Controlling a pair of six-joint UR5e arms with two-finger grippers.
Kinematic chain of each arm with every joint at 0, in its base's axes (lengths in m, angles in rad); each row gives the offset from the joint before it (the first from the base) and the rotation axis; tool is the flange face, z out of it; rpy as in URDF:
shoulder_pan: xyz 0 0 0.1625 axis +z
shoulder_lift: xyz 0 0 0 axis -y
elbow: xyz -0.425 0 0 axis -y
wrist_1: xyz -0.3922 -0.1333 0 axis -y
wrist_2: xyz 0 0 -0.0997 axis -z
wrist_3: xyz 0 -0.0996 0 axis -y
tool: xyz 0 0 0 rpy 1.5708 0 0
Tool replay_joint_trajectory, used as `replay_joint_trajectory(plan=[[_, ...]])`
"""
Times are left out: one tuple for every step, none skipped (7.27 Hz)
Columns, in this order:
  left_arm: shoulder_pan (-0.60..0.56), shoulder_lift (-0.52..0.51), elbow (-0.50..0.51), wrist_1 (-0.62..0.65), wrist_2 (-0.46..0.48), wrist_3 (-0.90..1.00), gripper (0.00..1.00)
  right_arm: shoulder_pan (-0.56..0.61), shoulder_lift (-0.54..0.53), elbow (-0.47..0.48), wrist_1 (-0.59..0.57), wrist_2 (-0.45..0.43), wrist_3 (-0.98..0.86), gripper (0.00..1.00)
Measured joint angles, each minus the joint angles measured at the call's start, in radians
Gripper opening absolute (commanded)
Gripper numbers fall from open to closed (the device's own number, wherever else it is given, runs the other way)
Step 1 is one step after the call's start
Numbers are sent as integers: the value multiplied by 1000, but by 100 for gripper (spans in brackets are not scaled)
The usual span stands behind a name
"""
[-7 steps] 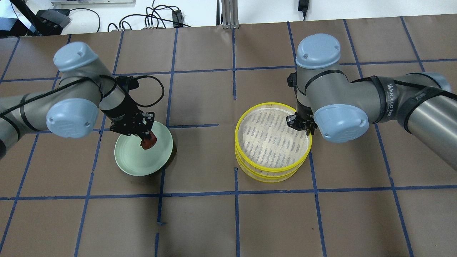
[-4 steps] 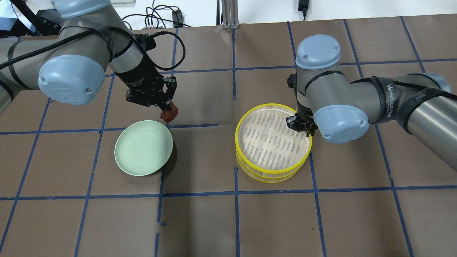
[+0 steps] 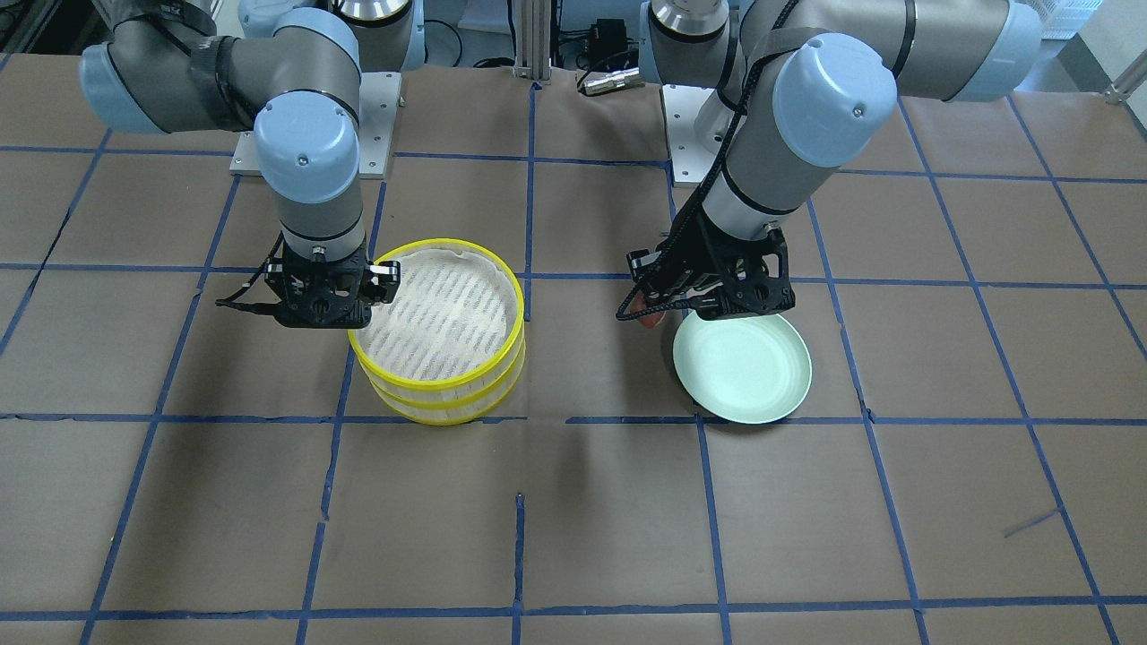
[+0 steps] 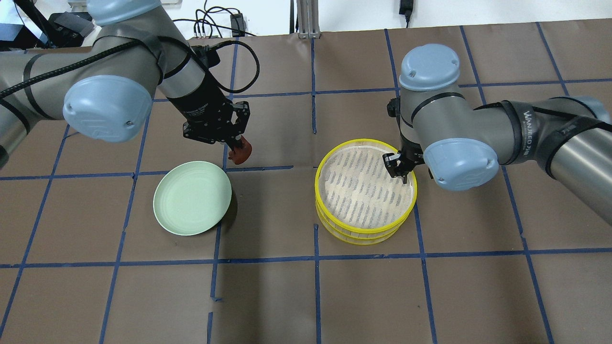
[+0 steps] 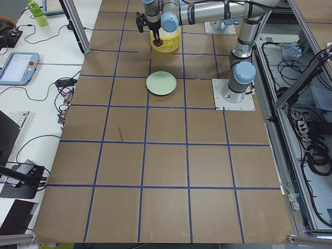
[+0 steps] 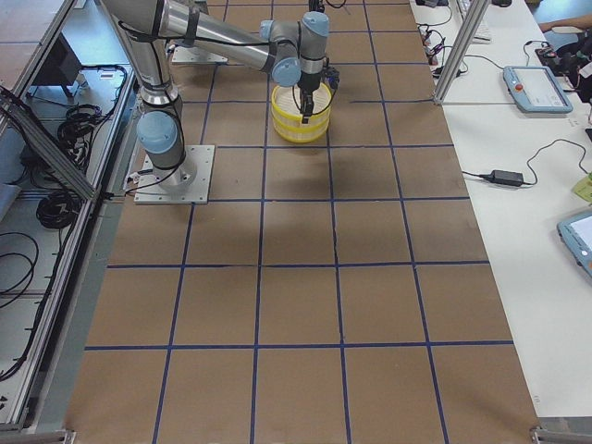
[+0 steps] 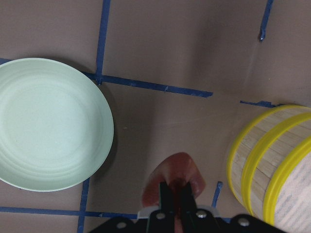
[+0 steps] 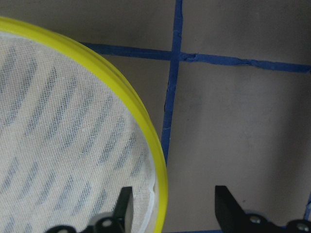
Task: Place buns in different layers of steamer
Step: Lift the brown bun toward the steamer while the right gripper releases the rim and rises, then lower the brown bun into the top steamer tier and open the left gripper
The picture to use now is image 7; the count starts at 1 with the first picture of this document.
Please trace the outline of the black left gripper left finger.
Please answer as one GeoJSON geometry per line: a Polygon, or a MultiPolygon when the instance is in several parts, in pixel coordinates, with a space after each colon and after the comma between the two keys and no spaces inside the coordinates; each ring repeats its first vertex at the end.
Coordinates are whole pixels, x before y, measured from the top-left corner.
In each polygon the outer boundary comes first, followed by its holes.
{"type": "Polygon", "coordinates": [[[159,207],[162,212],[174,214],[173,193],[166,182],[159,185],[159,207]]]}

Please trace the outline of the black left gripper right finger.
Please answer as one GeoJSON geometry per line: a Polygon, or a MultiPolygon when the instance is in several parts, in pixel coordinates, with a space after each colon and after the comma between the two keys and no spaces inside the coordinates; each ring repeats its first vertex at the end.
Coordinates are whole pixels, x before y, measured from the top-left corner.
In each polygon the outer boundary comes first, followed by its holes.
{"type": "Polygon", "coordinates": [[[180,213],[192,213],[197,209],[191,184],[188,182],[180,192],[180,213]]]}

